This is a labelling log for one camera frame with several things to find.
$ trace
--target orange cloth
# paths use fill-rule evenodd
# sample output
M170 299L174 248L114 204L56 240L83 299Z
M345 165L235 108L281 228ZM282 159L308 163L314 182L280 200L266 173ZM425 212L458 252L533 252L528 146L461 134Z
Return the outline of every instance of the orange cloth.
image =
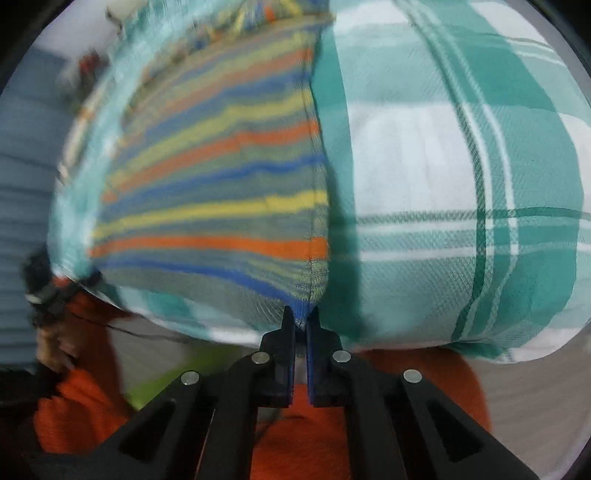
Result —
M86 294L68 306L78 316L104 325L125 316ZM61 397L41 399L34 416L41 447L53 453L88 453L123 425L132 409L119 393L115 356L103 326L84 322L91 341L77 368L58 386ZM415 368L487 430L491 420L476 375L460 355L442 348L370 351L361 355L375 368L401 373ZM345 418L341 408L313 408L305 385L294 403L257 444L252 480L349 479Z
M362 354L389 373L415 368L487 430L491 420L476 375L460 355L442 348L370 351ZM347 480L345 417L341 408L313 408L306 386L295 389L294 403L257 444L251 480Z
M67 309L99 325L74 319L87 330L88 344L77 360L76 369L67 372L57 386L60 396L39 400L33 425L43 451L84 454L107 439L133 414L120 394L115 355L103 326L128 314L85 292L79 293Z

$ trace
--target plaid fabric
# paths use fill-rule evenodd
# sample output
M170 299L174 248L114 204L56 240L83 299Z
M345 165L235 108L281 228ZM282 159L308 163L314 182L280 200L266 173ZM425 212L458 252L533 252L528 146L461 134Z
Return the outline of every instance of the plaid fabric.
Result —
M323 324L352 346L555 351L591 317L591 109L568 69L503 2L330 7L312 80L330 199ZM196 336L254 343L269 328L118 293Z

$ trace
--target person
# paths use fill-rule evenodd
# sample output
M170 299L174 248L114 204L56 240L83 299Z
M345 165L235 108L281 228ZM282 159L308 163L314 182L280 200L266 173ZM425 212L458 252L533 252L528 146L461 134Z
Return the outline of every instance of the person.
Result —
M67 303L60 321L37 329L39 400L32 417L17 428L25 450L89 453L133 415L121 395L105 328L128 316L83 291Z
M90 452L133 414L119 392L115 357L105 325L120 316L86 293L68 305L59 324L38 333L39 362L59 376L39 400L34 431L45 452ZM402 373L415 368L482 427L491 420L478 379L466 361L444 348L374 350L360 354L376 369ZM293 405L263 425L252 459L254 480L350 478L342 408L313 408L306 385L296 385Z

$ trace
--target orange fabric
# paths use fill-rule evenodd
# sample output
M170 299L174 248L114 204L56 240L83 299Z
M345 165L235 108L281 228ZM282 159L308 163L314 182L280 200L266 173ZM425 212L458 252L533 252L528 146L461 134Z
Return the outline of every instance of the orange fabric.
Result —
M490 430L484 394L460 355L430 348L371 351L362 356L385 372L419 370ZM251 480L348 480L347 452L343 410L311 407L306 386L298 385L294 404L284 412L282 420L267 430L254 450Z
M78 294L67 308L101 325L128 315L87 293ZM60 396L40 399L33 417L41 448L49 453L88 453L133 414L120 394L115 355L106 329L76 320L87 330L88 344L76 369L66 373L58 385Z
M105 242L95 247L91 256L101 257L108 252L138 249L215 249L251 252L284 260L322 260L328 256L326 238L312 237L308 240L264 240L244 236L187 236L160 235L136 236Z
M124 316L87 294L70 311L107 323ZM117 367L104 327L85 322L92 341L77 368L59 385L61 397L40 400L34 416L41 447L52 453L90 452L131 416L119 393ZM491 420L476 375L462 357L441 348L370 351L361 354L375 368L401 373L415 368L487 430ZM348 446L341 408L313 408L305 385L297 385L293 405L257 444L252 480L347 480Z
M265 5L264 9L265 9L265 18L267 19L267 21L269 23L275 21L275 12L273 11L273 9L269 5Z

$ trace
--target yellow stripe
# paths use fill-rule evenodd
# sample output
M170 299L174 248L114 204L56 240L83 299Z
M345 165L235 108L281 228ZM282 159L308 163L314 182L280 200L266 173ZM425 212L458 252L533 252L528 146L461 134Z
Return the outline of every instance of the yellow stripe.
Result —
M233 8L229 8L227 10L222 10L217 15L217 23L220 23L220 24L225 23L227 20L230 19L230 17L232 16L232 14L234 12L235 12L235 10Z
M287 8L287 11L294 17L301 15L301 8L296 2L293 2L292 0L281 0L281 4Z
M244 25L244 19L246 17L246 12L244 9L240 10L238 17L236 18L236 22L232 26L232 32L234 34L242 33L242 26Z
M270 195L254 200L194 203L166 210L131 215L99 225L93 234L95 241L114 234L167 223L190 222L212 218L242 218L276 213L298 213L315 205L328 205L324 191L305 190L289 197Z
M285 270L283 267L283 265L287 263L285 261L282 261L281 265L278 265L277 262L265 262L258 260L249 260L248 263L255 268L267 270L271 273L274 273L278 277L283 277L289 280L301 280L302 278L308 278L310 271L310 264L307 260L290 261L290 266L293 270Z
M211 24L206 24L205 25L205 31L207 32L207 36L211 39L213 38L213 36L215 35L215 30L213 29Z
M206 138L221 134L240 122L264 121L288 116L301 110L302 107L308 108L311 106L311 102L311 95L302 95L302 92L296 91L278 102L260 105L228 105L218 116L193 124L144 150L130 160L124 168L115 171L108 180L109 185L111 187L117 186L134 173L158 160L182 152Z
M303 28L307 25L326 23L328 18L332 19L332 17L329 14L320 14L320 15L314 15L314 16L307 15L305 17L300 17L300 18L289 18L289 19L285 19L285 20L278 20L276 22L273 22L271 25L266 25L265 27L262 27L260 30L260 33L257 33L257 35L260 38L265 39L266 37L270 37L272 35L275 35L276 33L280 33L281 31L289 30L290 28L293 28L294 26L301 26ZM195 58L198 59L198 61L194 61L193 59L191 60L190 63L184 61L184 62L182 62L181 65L175 66L175 69L173 71L166 72L166 78L159 80L158 88L142 87L142 88L149 90L149 91L143 92L140 94L140 97L143 97L143 98L141 98L139 101L136 102L134 110L137 111L137 110L143 108L143 106L145 105L145 102L148 102L149 100L152 100L152 99L160 100L161 99L161 96L160 96L161 91L160 90L162 87L170 86L181 75L187 73L190 70L198 68L203 63L210 60L211 58L219 55L220 53L223 52L224 49L231 46L235 41L236 41L236 38L234 38L234 37L231 37L231 36L224 37L224 38L221 38L220 40L217 40L213 44L208 45L208 47L205 50L197 50L195 52L190 53L190 56L195 56Z
M291 38L276 42L269 47L256 50L250 55L243 56L239 59L233 59L231 61L223 61L211 71L201 74L193 80L188 80L181 85L172 87L172 90L168 95L165 94L162 99L154 99L152 105L145 108L140 115L135 117L135 120L129 125L126 134L134 135L139 131L143 131L147 126L156 123L162 116L162 108L166 104L178 101L182 97L208 88L212 84L219 83L222 78L244 70L254 63L271 60L274 57L279 57L289 51L294 51L296 48L299 48L298 46L304 44L307 39L311 40L312 37L315 37L315 35L297 32Z

